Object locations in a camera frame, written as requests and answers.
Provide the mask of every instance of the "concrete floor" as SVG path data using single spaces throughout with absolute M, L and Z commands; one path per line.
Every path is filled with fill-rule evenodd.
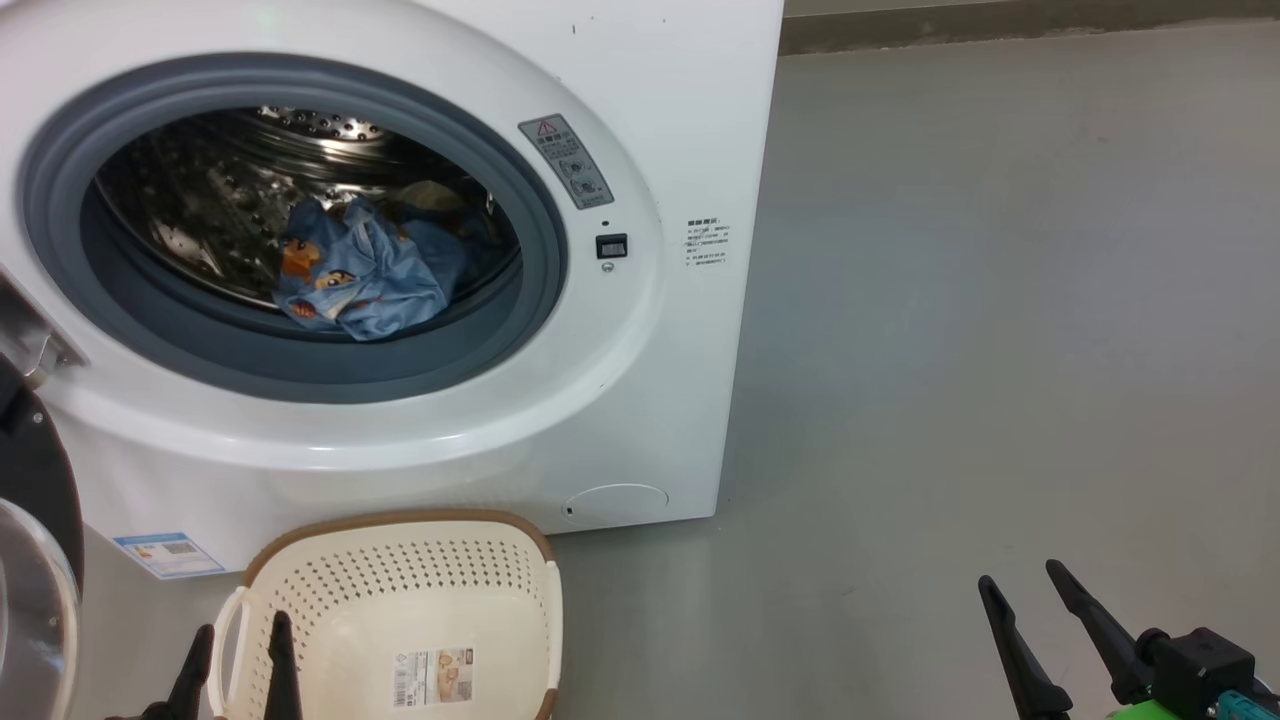
M 1275 676 L 1277 28 L 783 60 L 721 511 L 556 538 L 557 717 L 1012 717 L 983 573 L 1101 717 L 1051 556 Z M 234 584 L 95 539 L 73 717 Z

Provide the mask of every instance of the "blue and white sticker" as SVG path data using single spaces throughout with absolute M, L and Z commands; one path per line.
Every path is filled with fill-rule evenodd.
M 227 569 L 200 550 L 186 533 L 114 538 L 120 550 L 161 580 L 216 575 Z

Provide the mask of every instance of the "clothes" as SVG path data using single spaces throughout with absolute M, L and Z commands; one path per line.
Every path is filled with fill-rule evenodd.
M 364 197 L 333 213 L 339 218 L 307 200 L 289 215 L 274 293 L 280 310 L 307 329 L 371 341 L 449 306 L 467 252 L 430 213 L 406 208 L 392 223 Z

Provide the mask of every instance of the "gray rubber seal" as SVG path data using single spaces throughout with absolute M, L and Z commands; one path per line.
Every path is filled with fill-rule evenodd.
M 376 118 L 475 177 L 520 240 L 494 290 L 379 342 L 307 333 L 193 288 L 138 249 L 91 181 L 119 147 L 168 122 L 287 105 Z M 90 320 L 192 379 L 293 402 L 353 404 L 447 388 L 516 352 L 550 315 L 568 249 L 552 197 L 504 140 L 448 101 L 361 68 L 289 55 L 207 55 L 150 65 L 73 100 L 28 149 L 23 219 L 45 269 Z

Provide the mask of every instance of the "white washing machine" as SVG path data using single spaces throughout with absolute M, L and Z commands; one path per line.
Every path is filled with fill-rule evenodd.
M 549 533 L 712 515 L 781 15 L 0 10 L 0 300 L 38 318 L 6 342 L 28 370 L 61 359 L 40 396 L 84 520 L 182 577 L 388 509 L 504 509 Z M 404 200 L 420 181 L 434 200 Z M 361 195 L 483 228 L 449 307 L 376 341 L 271 295 L 288 208 Z

